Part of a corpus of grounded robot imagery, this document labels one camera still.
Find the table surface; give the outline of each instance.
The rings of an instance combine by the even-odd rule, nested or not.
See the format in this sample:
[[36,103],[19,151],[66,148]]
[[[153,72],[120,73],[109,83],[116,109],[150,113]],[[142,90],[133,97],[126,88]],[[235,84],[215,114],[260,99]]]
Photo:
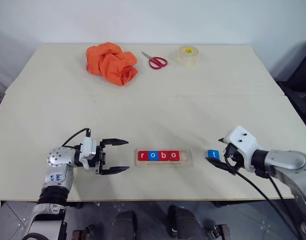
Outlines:
[[[121,45],[137,57],[139,73],[124,87],[85,70],[91,44],[41,45],[6,94],[86,96],[254,96],[284,95],[249,45],[197,45],[199,64],[176,63],[179,45]],[[164,57],[154,70],[141,52]]]
[[[58,50],[71,49],[73,55],[83,55],[76,57],[75,61],[84,57],[86,48],[84,44],[42,45],[37,50],[38,57],[32,57],[7,90],[0,106],[0,200],[36,201],[48,168],[46,157],[49,150],[60,146],[69,136],[85,127],[92,129],[92,137],[98,141],[104,138],[129,141],[129,144],[123,146],[108,146],[105,152],[106,167],[130,166],[130,169],[108,176],[95,175],[81,167],[75,169],[69,201],[262,199],[244,180],[215,168],[205,160],[206,150],[224,149],[225,145],[217,140],[237,125],[251,132],[264,149],[306,153],[306,127],[265,69],[261,73],[262,82],[257,83],[261,88],[256,88],[256,82],[250,79],[243,89],[234,88],[230,94],[225,95],[225,91],[228,91],[225,88],[232,83],[228,80],[225,80],[229,82],[227,84],[222,82],[223,90],[213,79],[205,78],[201,81],[202,74],[210,73],[196,66],[196,71],[192,71],[196,76],[190,78],[189,85],[180,81],[181,87],[190,87],[189,94],[181,88],[171,91],[173,85],[166,82],[160,92],[145,89],[147,95],[144,97],[142,92],[138,92],[140,88],[145,88],[142,84],[147,83],[152,89],[160,87],[160,81],[153,81],[151,75],[163,76],[164,81],[172,82],[173,79],[165,78],[163,69],[153,71],[147,67],[147,62],[141,64],[144,60],[142,58],[139,60],[139,76],[126,87],[116,87],[98,76],[86,73],[84,69],[75,69],[75,73],[84,76],[81,78],[79,74],[70,72],[73,67],[63,67],[66,64],[64,60],[60,64],[52,46]],[[159,49],[152,45],[146,47],[156,49],[156,52]],[[248,61],[253,62],[250,68],[254,71],[263,68],[250,47],[221,47],[235,53],[246,53],[252,59]],[[221,47],[198,46],[200,50],[226,54],[227,51],[221,50]],[[213,62],[214,54],[201,53],[205,59]],[[57,59],[58,64],[53,65],[52,59]],[[247,62],[240,55],[238,59],[239,62]],[[44,75],[49,72],[44,71],[38,79],[35,78],[36,68],[42,70],[42,67],[34,60],[45,62],[44,67],[49,70],[53,66],[51,74],[54,77],[62,76],[56,78],[57,87],[54,87],[54,92],[47,90],[55,84],[54,78],[45,82],[47,78]],[[190,71],[174,63],[167,68],[174,69],[174,73],[179,70]],[[233,81],[247,82],[242,76],[248,74],[243,73],[242,68],[236,64],[235,69],[240,77],[234,77]],[[224,76],[227,74],[224,72],[218,74]],[[77,92],[78,86],[81,87],[80,93]],[[78,144],[82,138],[75,138],[71,144]],[[193,166],[138,168],[135,166],[135,151],[140,148],[189,149]],[[268,197],[277,197],[269,181],[243,169],[241,172],[263,189]],[[287,186],[279,181],[277,184],[285,197],[292,196]]]

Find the scissors handle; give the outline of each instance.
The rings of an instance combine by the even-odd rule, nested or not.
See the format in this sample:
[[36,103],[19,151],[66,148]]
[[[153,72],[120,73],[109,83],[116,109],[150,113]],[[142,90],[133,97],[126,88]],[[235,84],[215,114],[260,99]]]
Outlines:
[[148,64],[151,66],[153,69],[161,69],[162,67],[167,65],[167,61],[164,58],[155,56],[149,59]]

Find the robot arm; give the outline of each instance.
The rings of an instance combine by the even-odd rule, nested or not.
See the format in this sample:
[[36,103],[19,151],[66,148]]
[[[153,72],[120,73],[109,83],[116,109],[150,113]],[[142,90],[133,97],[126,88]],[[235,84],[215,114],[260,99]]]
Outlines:
[[63,144],[51,150],[47,156],[49,168],[45,176],[45,183],[37,205],[34,206],[25,227],[23,240],[65,240],[65,207],[67,196],[73,185],[74,167],[84,167],[86,170],[95,168],[96,175],[117,174],[127,170],[128,166],[103,169],[106,156],[103,151],[105,146],[127,143],[127,141],[112,138],[103,139],[97,145],[96,140],[90,137],[90,129],[86,128],[86,137],[80,145],[71,147]]
[[[245,168],[262,178],[271,176],[279,179],[291,189],[300,209],[306,215],[306,154],[291,150],[262,150],[256,138],[241,126],[219,141],[227,144],[224,157],[236,162],[233,166],[236,171]],[[235,174],[225,163],[209,157],[207,160],[214,166]]]

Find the clear tape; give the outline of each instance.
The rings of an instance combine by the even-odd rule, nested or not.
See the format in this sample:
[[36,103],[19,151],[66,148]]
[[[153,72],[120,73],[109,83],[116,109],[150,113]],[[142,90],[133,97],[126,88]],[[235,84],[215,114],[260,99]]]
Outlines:
[[194,46],[181,46],[177,53],[177,62],[183,66],[195,65],[198,62],[199,51]]

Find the floor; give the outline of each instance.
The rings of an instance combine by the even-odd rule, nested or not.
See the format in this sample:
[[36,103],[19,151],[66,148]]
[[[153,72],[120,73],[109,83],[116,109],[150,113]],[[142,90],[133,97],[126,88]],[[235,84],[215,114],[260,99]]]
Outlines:
[[[7,201],[0,208],[0,240],[20,240],[24,224],[35,203]],[[139,240],[170,239],[166,231],[167,210],[177,205],[192,211],[204,227],[228,224],[232,240],[295,240],[296,238],[266,201],[215,207],[209,201],[121,201],[84,203],[76,209],[68,207],[65,221],[67,239],[73,230],[95,224],[101,231],[98,239],[106,239],[116,215],[132,210],[138,219]]]

